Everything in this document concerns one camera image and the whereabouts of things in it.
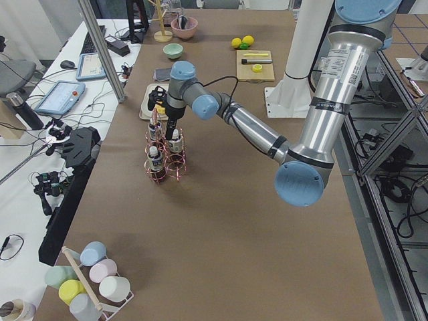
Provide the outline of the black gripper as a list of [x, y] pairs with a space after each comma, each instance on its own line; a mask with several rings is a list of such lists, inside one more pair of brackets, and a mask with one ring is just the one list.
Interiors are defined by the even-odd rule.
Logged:
[[174, 117], [168, 117], [166, 130], [165, 130], [165, 138], [171, 139], [173, 137], [173, 132], [177, 127], [177, 119]]

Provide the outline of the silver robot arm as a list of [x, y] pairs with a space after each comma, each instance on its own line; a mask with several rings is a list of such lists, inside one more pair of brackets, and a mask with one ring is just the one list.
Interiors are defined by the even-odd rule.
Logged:
[[305, 207], [317, 202], [334, 166], [332, 149], [371, 53], [392, 42], [398, 1], [303, 1], [283, 79], [266, 97], [278, 115], [303, 116], [299, 141], [288, 140], [233, 100], [209, 91], [195, 66], [175, 62], [163, 106], [171, 139], [190, 108], [200, 119], [221, 117], [262, 154], [279, 163], [278, 195]]

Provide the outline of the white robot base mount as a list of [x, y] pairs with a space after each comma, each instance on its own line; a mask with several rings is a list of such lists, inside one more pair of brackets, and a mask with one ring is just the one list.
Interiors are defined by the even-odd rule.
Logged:
[[333, 6], [333, 0], [302, 2], [284, 77], [276, 87], [266, 88], [268, 117], [306, 117], [311, 102], [310, 72]]

